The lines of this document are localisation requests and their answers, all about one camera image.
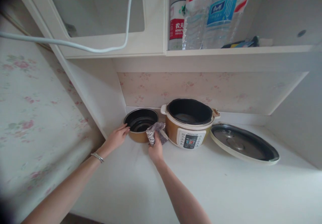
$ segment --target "cabinet door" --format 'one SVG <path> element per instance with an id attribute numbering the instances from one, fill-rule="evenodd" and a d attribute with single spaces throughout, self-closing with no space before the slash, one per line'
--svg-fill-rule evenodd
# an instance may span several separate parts
<path id="1" fill-rule="evenodd" d="M 53 38 L 92 48 L 120 46 L 128 0 L 33 0 Z M 60 46 L 66 58 L 163 55 L 168 0 L 132 0 L 127 46 L 95 54 Z"/>

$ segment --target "small pot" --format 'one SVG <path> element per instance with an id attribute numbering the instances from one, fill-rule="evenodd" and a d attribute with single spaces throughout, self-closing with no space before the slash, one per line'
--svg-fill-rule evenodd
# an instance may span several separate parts
<path id="1" fill-rule="evenodd" d="M 149 108 L 139 108 L 130 112 L 124 119 L 130 127 L 129 136 L 138 143 L 148 143 L 149 139 L 146 134 L 148 127 L 152 126 L 159 120 L 156 111 Z"/>

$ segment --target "plastic bottle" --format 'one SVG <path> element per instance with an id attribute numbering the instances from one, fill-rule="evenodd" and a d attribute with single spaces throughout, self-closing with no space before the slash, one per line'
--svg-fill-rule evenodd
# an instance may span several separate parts
<path id="1" fill-rule="evenodd" d="M 234 14 L 232 16 L 232 20 L 230 23 L 229 32 L 227 35 L 228 44 L 234 43 L 237 40 L 244 40 L 244 39 L 235 39 L 235 35 L 237 32 L 239 23 L 243 17 L 244 9 L 246 8 L 247 3 L 248 3 L 248 0 L 237 0 Z"/>
<path id="2" fill-rule="evenodd" d="M 185 0 L 170 0 L 169 50 L 182 50 Z"/>
<path id="3" fill-rule="evenodd" d="M 210 4 L 211 0 L 186 0 L 182 36 L 183 50 L 201 49 L 204 24 Z"/>
<path id="4" fill-rule="evenodd" d="M 237 0 L 212 0 L 204 24 L 203 49 L 221 48 L 227 43 L 236 2 Z"/>

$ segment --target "red label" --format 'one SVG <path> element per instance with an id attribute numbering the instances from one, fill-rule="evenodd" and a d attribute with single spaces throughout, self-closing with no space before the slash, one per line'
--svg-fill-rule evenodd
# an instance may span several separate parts
<path id="1" fill-rule="evenodd" d="M 184 19 L 172 19 L 170 21 L 170 40 L 182 39 Z"/>

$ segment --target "hand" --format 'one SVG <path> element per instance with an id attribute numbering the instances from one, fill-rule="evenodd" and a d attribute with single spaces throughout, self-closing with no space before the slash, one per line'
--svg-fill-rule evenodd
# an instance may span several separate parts
<path id="1" fill-rule="evenodd" d="M 127 127 L 126 125 L 127 123 L 122 124 L 108 136 L 105 143 L 96 151 L 99 156 L 103 159 L 106 158 L 124 142 L 125 137 L 130 132 L 130 127 Z"/>
<path id="2" fill-rule="evenodd" d="M 149 156 L 154 165 L 162 163 L 163 160 L 163 152 L 162 152 L 162 144 L 157 131 L 154 132 L 155 143 L 153 146 L 149 145 Z"/>

